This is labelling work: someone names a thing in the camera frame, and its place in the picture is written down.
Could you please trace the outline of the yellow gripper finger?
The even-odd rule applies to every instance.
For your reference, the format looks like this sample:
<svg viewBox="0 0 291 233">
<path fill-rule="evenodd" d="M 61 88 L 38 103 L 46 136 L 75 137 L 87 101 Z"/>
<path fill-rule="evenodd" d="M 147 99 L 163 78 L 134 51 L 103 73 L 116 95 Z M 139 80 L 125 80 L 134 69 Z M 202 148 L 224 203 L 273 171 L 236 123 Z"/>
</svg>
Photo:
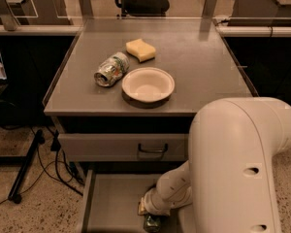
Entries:
<svg viewBox="0 0 291 233">
<path fill-rule="evenodd" d="M 145 207 L 145 198 L 142 197 L 138 205 L 138 215 L 145 216 L 146 214 L 147 214 L 147 210 Z"/>
</svg>

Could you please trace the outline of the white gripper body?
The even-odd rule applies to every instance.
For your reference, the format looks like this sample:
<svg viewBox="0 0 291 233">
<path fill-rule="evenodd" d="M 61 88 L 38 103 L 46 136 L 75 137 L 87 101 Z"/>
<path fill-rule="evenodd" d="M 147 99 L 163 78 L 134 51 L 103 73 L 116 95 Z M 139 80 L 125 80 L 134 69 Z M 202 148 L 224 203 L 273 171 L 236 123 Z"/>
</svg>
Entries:
<svg viewBox="0 0 291 233">
<path fill-rule="evenodd" d="M 148 213 L 155 216 L 169 216 L 171 214 L 171 203 L 163 200 L 155 187 L 145 193 L 144 206 Z"/>
</svg>

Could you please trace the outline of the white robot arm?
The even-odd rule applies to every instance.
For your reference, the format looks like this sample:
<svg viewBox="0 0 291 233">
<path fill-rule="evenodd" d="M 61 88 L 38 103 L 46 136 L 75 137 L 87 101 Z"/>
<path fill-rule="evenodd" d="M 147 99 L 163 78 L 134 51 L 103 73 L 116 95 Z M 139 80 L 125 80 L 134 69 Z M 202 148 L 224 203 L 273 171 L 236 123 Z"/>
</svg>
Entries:
<svg viewBox="0 0 291 233">
<path fill-rule="evenodd" d="M 189 233 L 282 233 L 273 156 L 291 148 L 291 106 L 270 97 L 224 98 L 195 115 L 188 160 L 139 203 L 144 216 L 191 207 Z"/>
</svg>

